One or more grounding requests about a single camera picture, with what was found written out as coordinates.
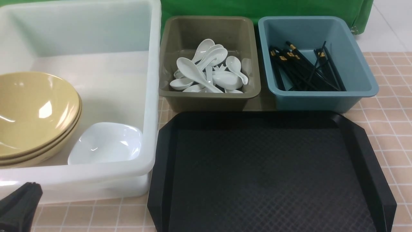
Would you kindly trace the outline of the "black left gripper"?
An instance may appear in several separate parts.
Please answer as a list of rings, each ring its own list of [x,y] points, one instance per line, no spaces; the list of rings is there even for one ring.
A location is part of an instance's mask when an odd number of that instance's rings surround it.
[[[42,197],[41,185],[27,182],[0,201],[0,231],[30,232]]]

